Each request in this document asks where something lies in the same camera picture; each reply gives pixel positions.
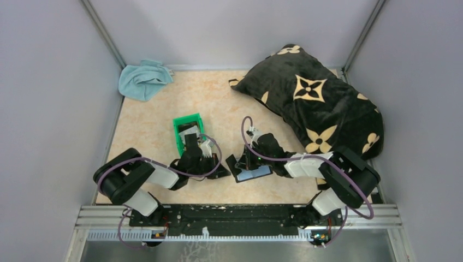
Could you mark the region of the white gold VIP card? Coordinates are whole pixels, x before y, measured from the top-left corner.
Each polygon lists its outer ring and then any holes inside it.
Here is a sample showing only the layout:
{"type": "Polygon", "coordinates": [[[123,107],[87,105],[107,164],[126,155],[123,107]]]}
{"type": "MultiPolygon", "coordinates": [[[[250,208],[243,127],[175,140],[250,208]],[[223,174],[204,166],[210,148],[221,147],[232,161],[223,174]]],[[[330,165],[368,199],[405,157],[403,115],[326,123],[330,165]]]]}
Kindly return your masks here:
{"type": "Polygon", "coordinates": [[[197,139],[199,137],[199,134],[200,134],[200,130],[198,128],[198,126],[194,125],[194,126],[191,126],[181,132],[179,132],[179,136],[180,136],[180,139],[182,141],[182,143],[185,145],[187,143],[187,136],[188,135],[192,135],[194,134],[195,135],[195,138],[197,139]]]}

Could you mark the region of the black card holder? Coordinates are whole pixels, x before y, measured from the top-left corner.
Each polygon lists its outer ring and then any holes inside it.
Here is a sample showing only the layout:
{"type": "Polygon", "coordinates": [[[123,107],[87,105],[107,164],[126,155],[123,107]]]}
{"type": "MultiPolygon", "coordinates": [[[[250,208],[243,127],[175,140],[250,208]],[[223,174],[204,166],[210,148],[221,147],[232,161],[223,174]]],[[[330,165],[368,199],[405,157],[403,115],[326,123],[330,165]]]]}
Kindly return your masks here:
{"type": "Polygon", "coordinates": [[[253,165],[253,163],[249,161],[250,165],[247,167],[247,161],[248,159],[245,154],[239,158],[232,154],[225,160],[236,183],[246,182],[273,174],[272,169],[267,165],[253,165]]]}

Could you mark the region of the green plastic bin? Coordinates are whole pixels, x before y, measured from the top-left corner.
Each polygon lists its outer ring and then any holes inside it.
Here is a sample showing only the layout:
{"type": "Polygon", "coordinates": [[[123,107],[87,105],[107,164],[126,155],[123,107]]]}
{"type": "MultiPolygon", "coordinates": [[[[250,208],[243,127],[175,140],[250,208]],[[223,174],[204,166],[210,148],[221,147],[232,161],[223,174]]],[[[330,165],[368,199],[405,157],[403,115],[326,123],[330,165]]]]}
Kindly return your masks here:
{"type": "Polygon", "coordinates": [[[179,156],[182,156],[186,150],[187,135],[195,134],[197,136],[198,144],[201,144],[206,140],[200,135],[204,131],[204,126],[199,113],[173,119],[173,127],[179,156]]]}

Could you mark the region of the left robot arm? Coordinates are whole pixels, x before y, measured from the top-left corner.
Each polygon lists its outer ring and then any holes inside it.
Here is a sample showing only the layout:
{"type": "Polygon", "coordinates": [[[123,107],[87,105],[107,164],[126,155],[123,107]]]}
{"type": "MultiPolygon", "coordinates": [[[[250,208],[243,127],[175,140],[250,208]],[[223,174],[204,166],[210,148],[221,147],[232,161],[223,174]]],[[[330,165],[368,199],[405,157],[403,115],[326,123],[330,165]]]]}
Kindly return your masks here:
{"type": "Polygon", "coordinates": [[[167,223],[167,212],[161,202],[142,189],[143,184],[157,184],[168,190],[178,190],[187,185],[190,178],[210,180],[229,176],[221,158],[199,146],[186,147],[179,159],[170,165],[149,160],[129,148],[93,175],[99,193],[114,205],[125,206],[131,215],[131,225],[162,225],[167,223]]]}

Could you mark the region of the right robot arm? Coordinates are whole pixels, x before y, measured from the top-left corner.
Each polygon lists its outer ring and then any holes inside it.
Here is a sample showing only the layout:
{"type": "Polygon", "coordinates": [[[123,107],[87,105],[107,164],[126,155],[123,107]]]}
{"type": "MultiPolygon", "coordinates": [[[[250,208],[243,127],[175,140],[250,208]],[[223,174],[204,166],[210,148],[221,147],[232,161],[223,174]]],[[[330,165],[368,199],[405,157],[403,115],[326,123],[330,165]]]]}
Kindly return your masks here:
{"type": "Polygon", "coordinates": [[[245,134],[251,142],[245,145],[244,155],[235,166],[242,170],[265,167],[286,178],[321,178],[328,187],[309,203],[319,216],[343,207],[358,209],[381,180],[372,166],[346,147],[321,154],[299,154],[285,151],[271,133],[252,130],[245,134]]]}

